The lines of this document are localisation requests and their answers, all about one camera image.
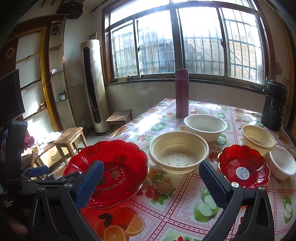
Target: floral tablecloth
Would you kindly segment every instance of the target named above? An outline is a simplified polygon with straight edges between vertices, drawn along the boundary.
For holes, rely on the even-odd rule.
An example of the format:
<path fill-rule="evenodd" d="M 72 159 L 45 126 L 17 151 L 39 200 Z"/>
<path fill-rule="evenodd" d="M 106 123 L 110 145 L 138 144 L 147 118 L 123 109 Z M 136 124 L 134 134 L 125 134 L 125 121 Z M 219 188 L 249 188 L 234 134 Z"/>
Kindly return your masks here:
<path fill-rule="evenodd" d="M 278 146 L 296 157 L 295 146 L 285 131 L 275 132 L 264 127 L 260 122 L 260 113 L 190 101 L 189 114 L 214 115 L 228 125 L 216 141 L 209 143 L 208 160 L 215 168 L 218 167 L 217 156 L 223 147 L 242 144 L 241 128 L 246 124 L 265 128 L 274 136 Z M 148 155 L 149 174 L 143 188 L 128 202 L 107 210 L 81 209 L 86 221 L 102 240 L 198 241 L 218 219 L 222 209 L 212 210 L 212 216 L 204 216 L 198 210 L 199 204 L 206 202 L 205 195 L 209 194 L 198 168 L 188 174 L 174 175 L 151 161 L 148 153 L 151 140 L 170 131 L 187 131 L 187 127 L 184 119 L 176 118 L 176 101 L 165 99 L 103 139 L 121 139 L 137 144 Z M 266 190 L 274 217 L 275 240 L 281 240 L 296 218 L 296 213 L 293 213 L 296 210 L 296 179 L 292 177 L 281 181 L 271 174 Z M 287 203 L 291 204 L 292 211 L 286 210 Z M 244 212 L 245 207 L 242 207 L 226 240 L 235 236 Z"/>

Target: blue gripper pad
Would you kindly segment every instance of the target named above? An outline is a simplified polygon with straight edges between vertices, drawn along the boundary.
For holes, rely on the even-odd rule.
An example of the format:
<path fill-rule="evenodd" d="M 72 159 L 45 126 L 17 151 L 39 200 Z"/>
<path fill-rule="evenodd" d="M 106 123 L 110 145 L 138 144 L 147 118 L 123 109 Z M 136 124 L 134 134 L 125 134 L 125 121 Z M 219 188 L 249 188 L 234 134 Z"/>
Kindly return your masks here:
<path fill-rule="evenodd" d="M 29 170 L 28 174 L 30 177 L 38 177 L 49 172 L 49 168 L 47 166 L 35 167 Z"/>
<path fill-rule="evenodd" d="M 209 193 L 214 199 L 216 205 L 223 209 L 226 208 L 228 205 L 228 196 L 229 196 L 230 188 L 228 187 L 226 190 L 225 185 L 228 186 L 229 182 L 225 179 L 225 177 L 222 174 L 217 173 L 216 170 L 214 170 L 214 168 L 213 170 L 211 170 L 211 168 L 204 161 L 200 163 L 198 170 L 204 184 L 209 190 Z"/>
<path fill-rule="evenodd" d="M 104 164 L 101 161 L 98 161 L 97 164 L 94 166 L 91 165 L 85 173 L 81 174 L 81 178 L 84 180 L 79 179 L 82 183 L 74 189 L 76 194 L 74 204 L 77 209 L 86 207 L 86 204 L 100 182 L 103 173 Z"/>

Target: window sill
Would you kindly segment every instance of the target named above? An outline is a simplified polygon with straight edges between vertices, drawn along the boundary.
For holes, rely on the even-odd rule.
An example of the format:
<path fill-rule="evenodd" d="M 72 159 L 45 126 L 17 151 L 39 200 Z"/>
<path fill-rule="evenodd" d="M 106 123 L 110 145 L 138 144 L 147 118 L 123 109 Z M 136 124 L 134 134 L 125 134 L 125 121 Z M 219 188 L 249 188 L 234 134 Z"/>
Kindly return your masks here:
<path fill-rule="evenodd" d="M 175 79 L 148 79 L 148 80 L 131 80 L 131 81 L 122 81 L 122 82 L 117 82 L 117 83 L 110 83 L 110 84 L 105 84 L 105 86 L 109 85 L 121 85 L 121 84 L 129 84 L 129 83 L 142 83 L 142 82 L 174 82 Z M 189 80 L 189 82 L 193 83 L 203 83 L 203 84 L 210 84 L 210 85 L 221 85 L 221 86 L 227 86 L 227 87 L 232 87 L 232 88 L 237 88 L 241 90 L 246 90 L 246 91 L 251 91 L 255 92 L 257 94 L 266 94 L 266 89 L 262 90 L 260 88 L 249 88 L 249 87 L 244 87 L 244 86 L 239 86 L 239 85 L 234 85 L 234 84 L 227 84 L 227 83 L 222 83 L 214 80 Z"/>

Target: bowl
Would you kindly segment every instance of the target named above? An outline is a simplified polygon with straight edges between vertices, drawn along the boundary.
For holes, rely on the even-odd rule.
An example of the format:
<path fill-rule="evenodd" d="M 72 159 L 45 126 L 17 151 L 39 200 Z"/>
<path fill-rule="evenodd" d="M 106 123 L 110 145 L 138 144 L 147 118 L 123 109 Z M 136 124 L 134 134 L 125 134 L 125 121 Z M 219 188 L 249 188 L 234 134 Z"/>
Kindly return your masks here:
<path fill-rule="evenodd" d="M 245 145 L 224 147 L 218 155 L 218 167 L 225 178 L 237 182 L 243 188 L 266 186 L 270 169 L 257 150 Z"/>
<path fill-rule="evenodd" d="M 94 160 L 104 164 L 104 174 L 87 207 L 105 209 L 129 200 L 141 188 L 148 175 L 148 158 L 131 142 L 100 141 L 72 157 L 63 172 L 85 172 Z"/>
<path fill-rule="evenodd" d="M 205 114 L 189 115 L 184 119 L 185 125 L 191 133 L 197 134 L 206 142 L 213 142 L 227 129 L 222 119 Z"/>
<path fill-rule="evenodd" d="M 242 135 L 243 144 L 259 151 L 262 156 L 273 149 L 276 145 L 276 141 L 273 136 L 258 126 L 243 126 Z"/>
<path fill-rule="evenodd" d="M 293 156 L 282 147 L 269 151 L 271 161 L 269 167 L 272 174 L 279 180 L 285 180 L 296 174 L 296 163 Z"/>
<path fill-rule="evenodd" d="M 154 138 L 149 155 L 163 170 L 184 174 L 193 171 L 209 155 L 209 146 L 200 136 L 172 131 Z"/>

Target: purple thermos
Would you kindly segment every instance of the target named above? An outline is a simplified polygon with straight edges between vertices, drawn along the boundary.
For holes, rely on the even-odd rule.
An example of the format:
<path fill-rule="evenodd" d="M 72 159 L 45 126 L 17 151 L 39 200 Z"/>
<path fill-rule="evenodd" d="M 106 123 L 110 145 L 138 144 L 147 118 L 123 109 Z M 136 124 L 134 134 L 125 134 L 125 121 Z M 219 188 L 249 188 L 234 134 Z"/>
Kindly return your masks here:
<path fill-rule="evenodd" d="M 187 69 L 175 72 L 176 85 L 176 116 L 184 118 L 189 112 L 189 76 Z"/>

